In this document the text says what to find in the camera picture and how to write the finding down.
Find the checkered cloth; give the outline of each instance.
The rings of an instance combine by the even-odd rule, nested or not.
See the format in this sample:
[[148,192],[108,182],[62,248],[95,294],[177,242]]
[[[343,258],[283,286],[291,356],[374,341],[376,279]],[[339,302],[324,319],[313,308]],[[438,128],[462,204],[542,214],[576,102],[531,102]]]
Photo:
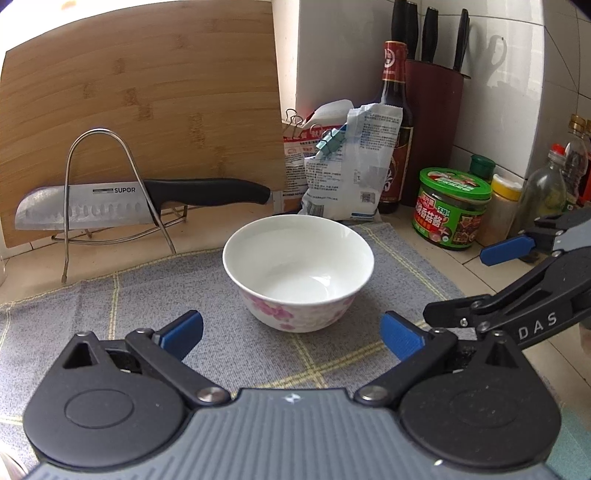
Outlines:
[[0,306],[0,441],[28,466],[36,463],[22,414],[76,332],[123,338],[138,327],[157,330],[190,309],[201,312],[205,330],[185,363],[231,392],[241,387],[355,391],[398,363],[379,338],[384,311],[425,325],[427,303],[462,294],[391,225],[354,230],[374,252],[374,274],[348,312],[318,332],[279,332],[256,320],[224,272],[221,250],[164,258]]

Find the kitchen knife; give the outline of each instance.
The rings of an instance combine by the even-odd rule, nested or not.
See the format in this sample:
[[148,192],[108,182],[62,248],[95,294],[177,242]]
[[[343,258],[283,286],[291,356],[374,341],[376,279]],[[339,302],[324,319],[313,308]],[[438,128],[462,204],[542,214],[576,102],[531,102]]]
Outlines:
[[453,69],[456,72],[459,72],[462,69],[462,63],[464,63],[464,55],[466,54],[466,48],[468,47],[469,31],[470,15],[468,15],[468,10],[462,8],[460,26],[457,29],[456,57],[453,61]]
[[392,9],[392,41],[403,43],[406,41],[406,15],[407,1],[394,0],[394,8]]
[[[246,180],[144,180],[157,212],[165,202],[193,206],[230,203],[272,202],[269,188]],[[70,185],[70,229],[107,228],[153,223],[139,183],[136,181]],[[63,230],[64,187],[42,187],[29,193],[18,205],[17,230]]]
[[423,22],[423,43],[421,45],[421,61],[433,63],[437,39],[439,36],[439,10],[428,7]]
[[417,4],[407,2],[406,9],[406,45],[408,47],[408,57],[414,60],[417,55],[418,43],[418,9]]

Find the jar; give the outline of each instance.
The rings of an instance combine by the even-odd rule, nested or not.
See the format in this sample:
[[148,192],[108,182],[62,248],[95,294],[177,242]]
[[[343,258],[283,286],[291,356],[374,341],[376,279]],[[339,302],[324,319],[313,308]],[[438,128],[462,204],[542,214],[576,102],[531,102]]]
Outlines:
[[485,247],[507,238],[517,212],[522,186],[495,173],[491,188],[491,201],[476,236],[476,241]]
[[474,175],[451,168],[424,168],[419,178],[414,229],[440,247],[468,248],[476,239],[491,199],[491,186]]

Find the tile countertop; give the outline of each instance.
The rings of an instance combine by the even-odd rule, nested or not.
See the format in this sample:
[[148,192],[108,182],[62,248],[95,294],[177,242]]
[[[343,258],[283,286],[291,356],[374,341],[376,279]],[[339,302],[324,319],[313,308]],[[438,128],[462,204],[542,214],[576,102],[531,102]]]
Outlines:
[[[172,227],[170,236],[178,253],[222,247],[240,227],[272,214],[269,206],[229,205],[189,211],[187,223]],[[530,267],[514,260],[486,267],[478,258],[480,247],[461,252],[443,250],[425,241],[411,226],[413,209],[401,207],[384,216],[403,237],[436,269],[466,295],[494,294],[526,273]],[[93,239],[114,238],[142,231],[145,226],[121,227],[93,234]],[[8,278],[0,287],[0,304],[16,301],[61,286],[64,247],[52,244],[12,257],[7,262]],[[166,257],[168,247],[158,233],[140,240],[109,247],[70,246],[69,283],[110,274]],[[525,351],[534,367],[550,382],[560,398],[591,429],[591,359],[580,347],[578,327],[556,335]]]

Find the food package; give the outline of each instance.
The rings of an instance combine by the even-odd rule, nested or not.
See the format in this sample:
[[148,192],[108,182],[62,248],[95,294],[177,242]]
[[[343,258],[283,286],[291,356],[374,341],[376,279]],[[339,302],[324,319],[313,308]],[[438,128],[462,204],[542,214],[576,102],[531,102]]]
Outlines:
[[283,190],[283,211],[300,209],[301,198],[308,189],[304,158],[314,156],[316,144],[327,129],[341,127],[353,108],[350,100],[339,100],[319,107],[301,126],[293,117],[283,123],[283,147],[285,153],[286,185]]
[[324,135],[322,150],[304,160],[308,189],[300,213],[373,220],[401,122],[400,107],[372,103],[351,109],[346,127]]

